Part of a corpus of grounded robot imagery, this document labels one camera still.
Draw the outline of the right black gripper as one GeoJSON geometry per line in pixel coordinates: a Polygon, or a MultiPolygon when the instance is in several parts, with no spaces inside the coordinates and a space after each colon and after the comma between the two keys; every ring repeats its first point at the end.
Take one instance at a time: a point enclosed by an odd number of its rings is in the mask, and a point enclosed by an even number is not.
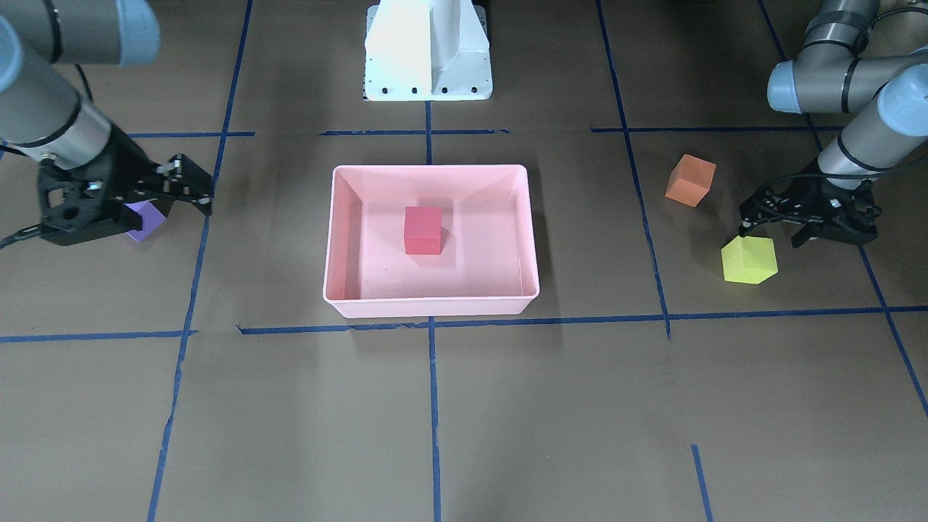
{"type": "Polygon", "coordinates": [[[39,236],[59,247],[99,240],[142,228],[141,217],[125,204],[135,202],[143,219],[168,218],[175,202],[212,215],[213,178],[179,153],[156,165],[126,133],[112,131],[106,145],[86,165],[65,169],[56,159],[38,163],[39,236]]]}

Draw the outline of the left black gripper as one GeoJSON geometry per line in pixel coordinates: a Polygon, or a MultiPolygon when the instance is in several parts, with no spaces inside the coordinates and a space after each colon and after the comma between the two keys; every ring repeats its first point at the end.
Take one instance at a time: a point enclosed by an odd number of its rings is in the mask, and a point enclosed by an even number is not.
{"type": "Polygon", "coordinates": [[[829,240],[867,244],[878,237],[873,182],[858,187],[838,187],[826,178],[798,178],[787,188],[761,185],[739,206],[739,236],[748,236],[760,225],[802,223],[791,237],[798,249],[806,242],[829,240]]]}

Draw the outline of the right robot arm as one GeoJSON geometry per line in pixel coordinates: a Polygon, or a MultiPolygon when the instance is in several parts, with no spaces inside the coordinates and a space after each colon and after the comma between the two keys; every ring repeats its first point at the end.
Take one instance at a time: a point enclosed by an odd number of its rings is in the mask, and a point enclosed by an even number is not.
{"type": "Polygon", "coordinates": [[[38,166],[40,218],[2,241],[60,247],[153,222],[136,205],[185,202],[212,214],[212,176],[179,153],[153,162],[57,65],[153,62],[160,24],[146,1],[4,1],[1,7],[2,149],[38,166]]]}

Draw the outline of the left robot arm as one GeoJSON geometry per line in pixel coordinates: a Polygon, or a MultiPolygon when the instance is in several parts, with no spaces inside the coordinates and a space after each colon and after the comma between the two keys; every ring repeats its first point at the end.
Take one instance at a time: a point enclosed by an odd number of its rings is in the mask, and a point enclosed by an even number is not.
{"type": "Polygon", "coordinates": [[[853,119],[802,171],[763,183],[746,198],[740,237],[786,222],[798,225],[796,248],[819,239],[862,247],[877,238],[882,211],[873,185],[925,162],[905,158],[927,136],[926,49],[863,57],[879,20],[876,1],[823,1],[798,56],[770,73],[772,109],[853,119]]]}

